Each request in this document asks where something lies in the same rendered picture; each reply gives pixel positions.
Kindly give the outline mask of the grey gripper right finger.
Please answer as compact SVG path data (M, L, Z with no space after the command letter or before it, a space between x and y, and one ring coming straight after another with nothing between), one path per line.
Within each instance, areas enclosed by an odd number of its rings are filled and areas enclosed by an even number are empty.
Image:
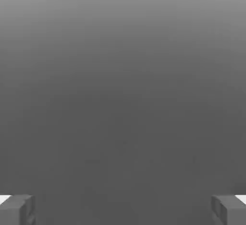
M246 225L246 195L213 195L213 225Z

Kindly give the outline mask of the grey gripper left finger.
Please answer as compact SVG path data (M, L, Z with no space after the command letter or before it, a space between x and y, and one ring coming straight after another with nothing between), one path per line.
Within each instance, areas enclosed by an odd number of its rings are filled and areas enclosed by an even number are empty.
M0 195L0 225L36 225L33 195Z

